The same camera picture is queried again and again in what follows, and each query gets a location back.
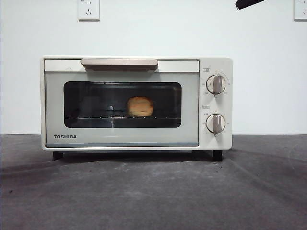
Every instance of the oven window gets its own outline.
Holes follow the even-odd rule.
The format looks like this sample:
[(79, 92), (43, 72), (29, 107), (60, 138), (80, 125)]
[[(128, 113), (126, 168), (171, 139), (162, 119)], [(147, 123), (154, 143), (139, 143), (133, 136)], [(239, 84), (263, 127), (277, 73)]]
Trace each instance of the oven window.
[(181, 124), (177, 82), (88, 82), (64, 85), (68, 128), (176, 128)]

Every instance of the electrical socket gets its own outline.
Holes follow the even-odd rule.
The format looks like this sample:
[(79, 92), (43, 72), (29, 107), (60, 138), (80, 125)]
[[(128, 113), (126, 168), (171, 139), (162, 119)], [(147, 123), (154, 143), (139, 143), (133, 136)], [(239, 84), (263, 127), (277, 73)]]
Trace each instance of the electrical socket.
[(78, 0), (79, 9), (79, 21), (99, 21), (100, 20), (100, 10), (99, 2), (100, 0)]
[(294, 0), (294, 20), (307, 21), (307, 0)]

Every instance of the black foot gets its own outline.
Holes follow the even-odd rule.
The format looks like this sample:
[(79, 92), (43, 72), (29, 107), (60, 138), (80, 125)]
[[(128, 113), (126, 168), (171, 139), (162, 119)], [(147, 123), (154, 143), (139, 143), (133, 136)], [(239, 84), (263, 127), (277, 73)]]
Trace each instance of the black foot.
[(64, 153), (62, 152), (53, 152), (53, 160), (56, 161), (64, 157)]
[(212, 160), (213, 161), (222, 161), (223, 156), (222, 156), (222, 150), (212, 150)]

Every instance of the bread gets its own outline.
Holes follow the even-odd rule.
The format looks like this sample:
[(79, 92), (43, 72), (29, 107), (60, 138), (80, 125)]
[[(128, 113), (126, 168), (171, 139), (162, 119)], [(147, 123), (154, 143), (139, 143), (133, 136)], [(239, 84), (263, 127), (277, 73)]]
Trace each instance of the bread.
[(148, 97), (131, 97), (127, 102), (128, 115), (132, 117), (151, 116), (154, 102)]

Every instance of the control knob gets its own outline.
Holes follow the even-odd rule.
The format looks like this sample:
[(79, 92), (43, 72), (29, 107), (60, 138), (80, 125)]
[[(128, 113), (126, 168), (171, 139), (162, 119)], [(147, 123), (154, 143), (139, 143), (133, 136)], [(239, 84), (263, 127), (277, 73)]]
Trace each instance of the control knob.
[(225, 119), (219, 114), (212, 114), (206, 120), (207, 129), (214, 133), (221, 133), (225, 129)]
[(215, 74), (208, 78), (206, 86), (210, 93), (220, 94), (225, 90), (226, 82), (222, 75)]

